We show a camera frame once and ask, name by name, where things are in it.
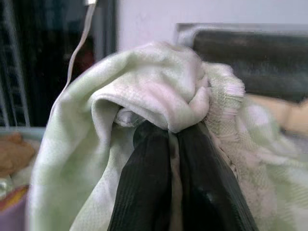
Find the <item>pale green white garment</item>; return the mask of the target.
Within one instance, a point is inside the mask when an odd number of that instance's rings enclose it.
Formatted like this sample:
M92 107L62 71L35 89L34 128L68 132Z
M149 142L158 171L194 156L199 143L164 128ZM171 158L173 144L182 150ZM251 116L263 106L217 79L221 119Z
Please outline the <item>pale green white garment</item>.
M207 127L234 173L259 231L308 231L308 154L225 64L152 43L114 54L55 101L32 171L26 231L108 231L136 128L168 132L167 231L184 231L177 134Z

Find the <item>white metal drying rack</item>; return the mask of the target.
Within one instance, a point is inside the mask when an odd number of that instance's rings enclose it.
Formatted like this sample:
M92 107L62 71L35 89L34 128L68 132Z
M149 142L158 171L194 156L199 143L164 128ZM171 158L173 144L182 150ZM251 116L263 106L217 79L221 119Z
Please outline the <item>white metal drying rack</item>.
M0 126L31 126L12 0L0 0Z

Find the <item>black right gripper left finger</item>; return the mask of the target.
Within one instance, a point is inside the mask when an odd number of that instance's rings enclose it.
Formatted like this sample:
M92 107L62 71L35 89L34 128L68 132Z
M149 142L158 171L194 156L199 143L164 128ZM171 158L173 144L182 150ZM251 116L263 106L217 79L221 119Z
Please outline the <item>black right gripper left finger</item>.
M168 132L149 121L133 135L134 150L122 169L108 231L167 231L171 168Z

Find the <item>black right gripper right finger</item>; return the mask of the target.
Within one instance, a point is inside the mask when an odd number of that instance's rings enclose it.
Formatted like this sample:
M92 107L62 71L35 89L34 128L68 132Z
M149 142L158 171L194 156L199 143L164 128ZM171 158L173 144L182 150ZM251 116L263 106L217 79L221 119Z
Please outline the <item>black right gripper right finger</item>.
M184 231L259 231L239 183L207 127L177 134Z

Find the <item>grey framed dark panel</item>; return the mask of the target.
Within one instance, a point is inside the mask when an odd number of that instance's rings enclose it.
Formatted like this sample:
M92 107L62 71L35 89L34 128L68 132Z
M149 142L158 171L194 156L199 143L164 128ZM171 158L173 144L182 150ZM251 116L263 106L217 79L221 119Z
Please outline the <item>grey framed dark panel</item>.
M229 65L250 94L308 99L308 25L179 23L176 43Z

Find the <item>orange brown cloth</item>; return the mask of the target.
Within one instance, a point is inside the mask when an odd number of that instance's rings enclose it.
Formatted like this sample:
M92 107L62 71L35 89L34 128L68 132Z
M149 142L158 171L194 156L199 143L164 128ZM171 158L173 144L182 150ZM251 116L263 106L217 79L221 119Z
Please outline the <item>orange brown cloth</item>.
M0 178L25 168L34 155L35 149L24 141L21 133L0 136Z

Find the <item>dark window with grey frame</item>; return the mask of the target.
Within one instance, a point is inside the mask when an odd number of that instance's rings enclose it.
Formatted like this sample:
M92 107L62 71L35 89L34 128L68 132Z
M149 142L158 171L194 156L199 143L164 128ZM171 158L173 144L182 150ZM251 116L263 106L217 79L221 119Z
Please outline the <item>dark window with grey frame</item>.
M47 124L67 81L90 0L12 0L25 75L30 127ZM72 79L116 51L117 0L94 0L88 37L76 55Z

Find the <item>purple basin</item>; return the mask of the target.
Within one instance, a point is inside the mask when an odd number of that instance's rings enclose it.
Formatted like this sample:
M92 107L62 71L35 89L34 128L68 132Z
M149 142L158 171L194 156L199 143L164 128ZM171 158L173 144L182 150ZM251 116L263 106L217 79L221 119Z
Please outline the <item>purple basin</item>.
M28 188L20 186L0 200L0 231L25 231Z

